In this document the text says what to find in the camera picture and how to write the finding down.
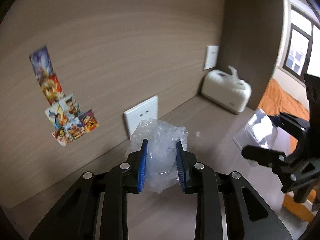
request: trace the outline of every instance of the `anime card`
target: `anime card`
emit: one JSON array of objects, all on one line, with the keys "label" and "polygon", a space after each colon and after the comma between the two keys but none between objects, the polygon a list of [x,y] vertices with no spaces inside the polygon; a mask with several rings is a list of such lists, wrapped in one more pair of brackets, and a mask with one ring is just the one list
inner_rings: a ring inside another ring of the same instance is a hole
[{"label": "anime card", "polygon": [[86,132],[90,132],[94,128],[99,126],[98,121],[94,117],[92,110],[89,110],[86,113],[79,116],[79,120],[81,121]]},{"label": "anime card", "polygon": [[74,139],[77,139],[86,133],[78,117],[69,121],[63,128],[65,133],[70,134]]},{"label": "anime card", "polygon": [[30,54],[29,59],[39,83],[43,78],[47,78],[54,74],[47,46]]},{"label": "anime card", "polygon": [[52,136],[55,137],[58,143],[60,143],[63,147],[66,147],[67,144],[74,141],[73,137],[68,133],[66,134],[63,128],[53,132]]},{"label": "anime card", "polygon": [[59,105],[61,106],[68,120],[75,119],[76,117],[82,114],[80,106],[77,103],[73,93],[61,99],[59,101]]},{"label": "anime card", "polygon": [[49,77],[43,78],[40,82],[40,86],[50,105],[66,96],[55,73]]},{"label": "anime card", "polygon": [[68,118],[63,113],[58,103],[55,103],[52,106],[50,106],[45,111],[45,114],[49,118],[50,122],[53,124],[54,128],[57,130],[61,129],[68,122]]}]

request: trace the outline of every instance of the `crumpled plastic bag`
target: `crumpled plastic bag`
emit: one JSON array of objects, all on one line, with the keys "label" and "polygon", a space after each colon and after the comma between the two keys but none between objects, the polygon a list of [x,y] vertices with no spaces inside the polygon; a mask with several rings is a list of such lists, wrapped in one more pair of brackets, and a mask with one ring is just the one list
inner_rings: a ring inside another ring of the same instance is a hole
[{"label": "crumpled plastic bag", "polygon": [[181,141],[187,150],[188,132],[185,127],[177,127],[167,122],[149,119],[142,120],[130,136],[130,145],[125,158],[141,149],[144,138],[148,139],[146,157],[146,179],[144,188],[161,193],[164,189],[179,182],[176,164],[176,143]]}]

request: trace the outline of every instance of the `plastic bag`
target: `plastic bag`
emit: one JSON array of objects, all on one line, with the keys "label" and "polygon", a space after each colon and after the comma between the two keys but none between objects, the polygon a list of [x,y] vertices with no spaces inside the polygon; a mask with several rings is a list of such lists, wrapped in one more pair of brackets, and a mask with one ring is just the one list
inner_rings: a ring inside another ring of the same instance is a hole
[{"label": "plastic bag", "polygon": [[179,182],[176,165],[176,143],[181,141],[187,150],[188,132],[185,127],[176,127],[157,119],[142,120],[130,136],[130,145],[125,158],[139,151],[144,138],[148,139],[146,179],[144,188],[157,193]]},{"label": "plastic bag", "polygon": [[[272,149],[278,136],[278,130],[271,119],[257,109],[255,114],[249,119],[245,126],[233,138],[240,151],[247,146],[257,146]],[[248,160],[251,166],[256,167],[256,161]]]}]

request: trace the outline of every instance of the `wall socket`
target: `wall socket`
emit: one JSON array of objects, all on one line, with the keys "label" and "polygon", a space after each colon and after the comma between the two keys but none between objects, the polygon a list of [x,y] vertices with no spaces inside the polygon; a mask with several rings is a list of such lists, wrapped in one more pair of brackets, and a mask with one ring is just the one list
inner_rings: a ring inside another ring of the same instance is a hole
[{"label": "wall socket", "polygon": [[132,135],[141,120],[158,119],[158,96],[154,96],[125,111],[124,117],[129,135]]},{"label": "wall socket", "polygon": [[218,58],[219,46],[207,46],[207,56],[205,58],[204,70],[216,66]]}]

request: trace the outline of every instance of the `orange bedsheet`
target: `orange bedsheet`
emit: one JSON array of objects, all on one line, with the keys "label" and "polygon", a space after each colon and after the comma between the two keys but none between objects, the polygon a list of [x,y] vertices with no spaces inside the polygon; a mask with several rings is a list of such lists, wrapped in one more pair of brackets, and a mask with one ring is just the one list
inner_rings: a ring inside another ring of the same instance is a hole
[{"label": "orange bedsheet", "polygon": [[[270,79],[258,108],[261,108],[268,115],[286,112],[309,121],[309,111],[303,106],[302,103],[285,92],[280,87],[279,83],[273,78]],[[297,140],[292,137],[291,152],[293,152],[296,146]]]}]

